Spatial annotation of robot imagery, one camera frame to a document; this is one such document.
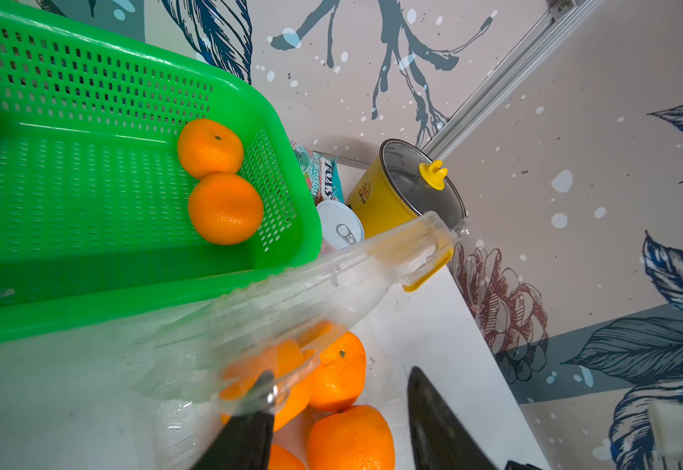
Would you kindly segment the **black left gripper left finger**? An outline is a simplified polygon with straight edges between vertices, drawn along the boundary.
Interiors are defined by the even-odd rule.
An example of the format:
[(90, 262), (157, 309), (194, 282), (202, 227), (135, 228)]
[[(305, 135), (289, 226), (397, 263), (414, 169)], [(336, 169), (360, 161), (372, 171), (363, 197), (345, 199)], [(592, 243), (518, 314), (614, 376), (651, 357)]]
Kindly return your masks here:
[(263, 371), (249, 395), (193, 469), (267, 469), (273, 440), (276, 387), (274, 374)]

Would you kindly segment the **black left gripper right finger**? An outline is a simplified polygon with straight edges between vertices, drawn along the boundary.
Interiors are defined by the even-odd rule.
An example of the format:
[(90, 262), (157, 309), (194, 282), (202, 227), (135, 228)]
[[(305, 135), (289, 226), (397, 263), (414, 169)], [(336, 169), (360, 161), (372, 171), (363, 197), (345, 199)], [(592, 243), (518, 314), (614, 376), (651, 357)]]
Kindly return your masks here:
[(418, 366), (408, 377), (407, 410), (416, 469), (495, 469)]

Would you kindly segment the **orange clamshell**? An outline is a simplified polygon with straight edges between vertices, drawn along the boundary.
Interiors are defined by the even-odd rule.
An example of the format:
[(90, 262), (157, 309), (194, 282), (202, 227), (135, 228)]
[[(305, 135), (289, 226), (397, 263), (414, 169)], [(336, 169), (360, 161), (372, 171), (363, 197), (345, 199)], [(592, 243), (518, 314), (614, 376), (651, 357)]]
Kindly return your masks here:
[(305, 363), (304, 353), (296, 340), (287, 340), (229, 365), (221, 378), (227, 386), (219, 393), (222, 401), (243, 399), (264, 372), (273, 375), (270, 389), (277, 386), (278, 403), (274, 409), (273, 431), (278, 432), (300, 415), (311, 396), (309, 378), (300, 379), (298, 372)]
[(357, 405), (317, 421), (306, 442), (310, 469), (394, 469), (394, 436), (384, 416)]
[(302, 461), (282, 446), (272, 445), (268, 470), (306, 470)]

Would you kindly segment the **clear plastic clamshell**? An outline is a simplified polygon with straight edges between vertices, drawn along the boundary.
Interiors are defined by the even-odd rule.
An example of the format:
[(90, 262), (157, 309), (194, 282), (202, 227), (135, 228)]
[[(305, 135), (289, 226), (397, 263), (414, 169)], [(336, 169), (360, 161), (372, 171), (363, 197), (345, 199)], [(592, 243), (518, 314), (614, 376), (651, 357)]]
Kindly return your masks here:
[(193, 469), (241, 401), (222, 401), (221, 378), (234, 362), (296, 340), (300, 379), (319, 355), (401, 284), (375, 257), (353, 246), (206, 302), (151, 336), (152, 368), (136, 390), (155, 405), (154, 466)]

